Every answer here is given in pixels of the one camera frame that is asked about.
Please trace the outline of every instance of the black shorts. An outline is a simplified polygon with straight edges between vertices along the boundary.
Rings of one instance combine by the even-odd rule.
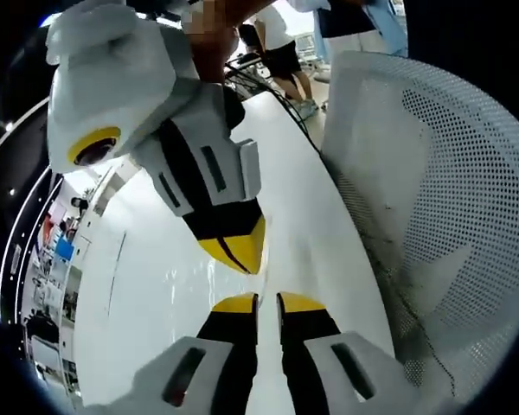
[[[271,76],[291,80],[293,73],[302,70],[296,53],[296,42],[291,41],[282,48],[267,50],[263,64],[269,69]]]

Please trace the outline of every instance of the black wire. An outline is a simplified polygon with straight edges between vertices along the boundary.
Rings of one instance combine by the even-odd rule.
[[[308,132],[307,127],[305,126],[304,120],[302,119],[302,117],[298,113],[298,110],[296,108],[294,108],[294,106],[292,105],[292,103],[288,99],[286,99],[278,91],[275,91],[272,87],[270,87],[267,84],[264,84],[262,82],[259,82],[254,77],[252,77],[252,76],[248,75],[247,73],[241,71],[239,68],[232,67],[231,65],[229,65],[227,63],[225,64],[225,66],[227,68],[231,69],[232,71],[234,71],[235,73],[237,73],[239,76],[241,76],[241,77],[243,77],[243,78],[245,78],[245,79],[247,79],[249,81],[252,81],[259,89],[261,89],[263,91],[268,91],[269,93],[271,93],[275,97],[275,99],[283,106],[283,108],[285,108],[285,111],[291,116],[291,118],[294,120],[294,122],[298,125],[298,128],[304,133],[305,137],[310,142],[311,147],[313,147],[313,149],[316,151],[317,154],[320,154],[319,153],[319,149],[317,148],[317,146],[311,140],[310,133]],[[229,81],[233,82],[233,83],[235,83],[237,85],[246,86],[246,85],[234,82],[233,79],[229,79]]]

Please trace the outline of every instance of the yellow circle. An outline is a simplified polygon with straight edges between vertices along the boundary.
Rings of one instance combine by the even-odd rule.
[[[118,127],[104,127],[94,130],[90,134],[87,134],[79,141],[71,146],[67,151],[67,160],[71,163],[75,163],[77,156],[88,146],[97,143],[100,140],[106,138],[113,138],[116,143],[121,138],[121,130]]]

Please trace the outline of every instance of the white table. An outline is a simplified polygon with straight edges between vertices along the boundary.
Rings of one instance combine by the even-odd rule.
[[[249,413],[292,408],[280,366],[278,291],[316,298],[342,331],[394,355],[367,255],[318,154],[270,94],[245,107],[233,138],[259,143],[266,272],[246,278],[213,261],[138,173],[111,200],[85,258],[74,352],[86,405],[127,393],[140,367],[182,335],[195,335],[214,303],[244,291],[265,288]],[[114,249],[120,233],[121,252]]]

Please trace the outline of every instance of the mesh chair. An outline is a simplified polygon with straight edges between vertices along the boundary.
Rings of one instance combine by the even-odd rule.
[[[331,77],[322,153],[396,355],[427,399],[466,402],[519,332],[519,123],[417,61],[348,52]]]

